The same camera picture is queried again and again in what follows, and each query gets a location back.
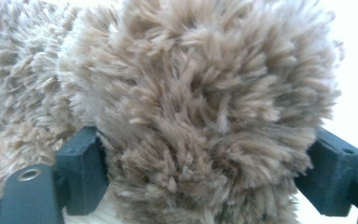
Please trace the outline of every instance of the faux fur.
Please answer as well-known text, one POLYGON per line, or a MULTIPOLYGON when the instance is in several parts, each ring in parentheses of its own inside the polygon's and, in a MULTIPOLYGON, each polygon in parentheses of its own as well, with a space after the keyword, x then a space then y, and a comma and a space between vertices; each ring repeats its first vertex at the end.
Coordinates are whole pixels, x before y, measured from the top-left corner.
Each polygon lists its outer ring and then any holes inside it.
POLYGON ((309 0, 0 0, 0 197, 89 125, 125 223, 296 223, 338 96, 332 19, 309 0))

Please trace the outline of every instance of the fur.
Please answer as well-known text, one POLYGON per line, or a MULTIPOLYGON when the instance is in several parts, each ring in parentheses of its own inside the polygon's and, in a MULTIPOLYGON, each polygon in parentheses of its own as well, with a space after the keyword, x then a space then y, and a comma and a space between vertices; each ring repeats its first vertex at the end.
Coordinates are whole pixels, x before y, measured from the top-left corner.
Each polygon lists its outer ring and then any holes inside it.
POLYGON ((0 197, 86 125, 126 223, 297 223, 293 178, 339 95, 332 19, 306 0, 0 0, 0 197))

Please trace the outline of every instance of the teddy bear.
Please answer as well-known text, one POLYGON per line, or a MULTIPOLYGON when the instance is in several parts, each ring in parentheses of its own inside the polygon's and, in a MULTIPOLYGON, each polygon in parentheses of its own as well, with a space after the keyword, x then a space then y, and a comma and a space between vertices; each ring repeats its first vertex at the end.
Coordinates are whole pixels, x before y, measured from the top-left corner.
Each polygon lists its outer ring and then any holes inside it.
POLYGON ((339 96, 333 19, 313 0, 0 0, 0 197, 94 126, 124 223, 297 223, 339 96))

